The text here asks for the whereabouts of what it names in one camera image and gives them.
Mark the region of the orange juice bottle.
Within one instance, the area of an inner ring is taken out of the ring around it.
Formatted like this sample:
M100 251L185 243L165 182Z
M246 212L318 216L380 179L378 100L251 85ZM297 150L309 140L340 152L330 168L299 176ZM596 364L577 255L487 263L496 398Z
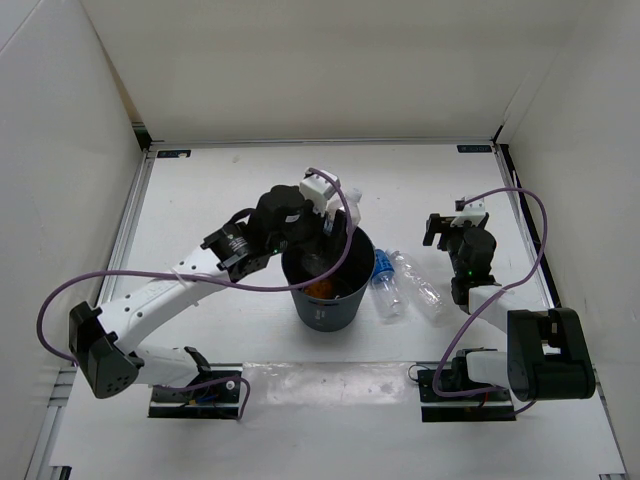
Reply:
M322 300L332 299L334 297L333 292L334 287L329 279L318 281L304 289L306 295Z

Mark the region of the clear bottle white red label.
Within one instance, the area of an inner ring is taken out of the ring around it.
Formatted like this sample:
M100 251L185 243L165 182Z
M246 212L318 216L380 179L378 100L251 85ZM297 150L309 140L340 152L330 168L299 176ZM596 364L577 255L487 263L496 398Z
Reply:
M347 217L351 219L351 225L357 227L361 221L360 202L362 192L357 188L343 191L346 203L336 195L326 206L323 232L327 236L344 233L347 228Z

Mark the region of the clear unlabelled plastic bottle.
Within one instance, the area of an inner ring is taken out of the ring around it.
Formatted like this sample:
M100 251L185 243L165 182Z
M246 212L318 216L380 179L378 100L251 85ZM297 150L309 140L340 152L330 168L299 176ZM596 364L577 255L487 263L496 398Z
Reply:
M440 292L430 282L418 262L400 251L393 251L390 259L400 277L402 288L414 307L434 327L445 323L445 304Z

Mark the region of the clear bottle blue label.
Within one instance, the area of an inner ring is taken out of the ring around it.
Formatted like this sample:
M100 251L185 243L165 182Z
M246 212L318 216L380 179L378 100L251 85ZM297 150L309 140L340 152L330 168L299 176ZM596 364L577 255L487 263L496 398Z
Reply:
M374 270L370 281L378 313L386 319L404 314L406 302L395 281L395 270L387 254L375 249Z

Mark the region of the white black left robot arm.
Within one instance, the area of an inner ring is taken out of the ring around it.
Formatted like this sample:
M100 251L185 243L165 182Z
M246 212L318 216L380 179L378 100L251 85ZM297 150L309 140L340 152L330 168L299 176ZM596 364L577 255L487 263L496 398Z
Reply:
M134 384L204 397L213 377L195 348L147 342L159 327L225 288L243 289L242 279L289 252L313 261L289 289L306 289L346 262L360 212L351 193L337 193L311 176L297 186L276 185L255 207L235 213L172 269L145 285L95 308L87 303L69 313L69 349L98 399Z

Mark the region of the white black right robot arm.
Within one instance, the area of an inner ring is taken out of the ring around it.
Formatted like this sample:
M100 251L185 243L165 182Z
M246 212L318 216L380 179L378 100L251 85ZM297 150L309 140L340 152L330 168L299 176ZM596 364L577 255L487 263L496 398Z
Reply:
M500 390L523 402L592 397L595 373L578 314L529 306L497 284L491 273L497 241L486 229L488 219L433 213L426 222L424 245L437 246L451 261L454 304L470 321L482 318L507 339L505 351L449 346L432 391L464 400ZM445 364L451 366L449 378L442 376Z

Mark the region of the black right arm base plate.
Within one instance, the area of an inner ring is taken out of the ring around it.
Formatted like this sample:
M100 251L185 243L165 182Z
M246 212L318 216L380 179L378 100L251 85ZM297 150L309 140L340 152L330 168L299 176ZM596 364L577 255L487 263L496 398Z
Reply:
M423 423L473 423L515 421L515 408L507 390L471 397L445 398L431 388L433 370L417 371L417 385Z

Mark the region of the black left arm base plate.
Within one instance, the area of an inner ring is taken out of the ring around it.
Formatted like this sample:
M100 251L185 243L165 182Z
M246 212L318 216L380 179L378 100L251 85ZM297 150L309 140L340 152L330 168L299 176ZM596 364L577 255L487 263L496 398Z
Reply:
M190 385L189 391L154 387L147 417L150 419L235 420L244 416L251 386L241 364L211 364L210 371Z

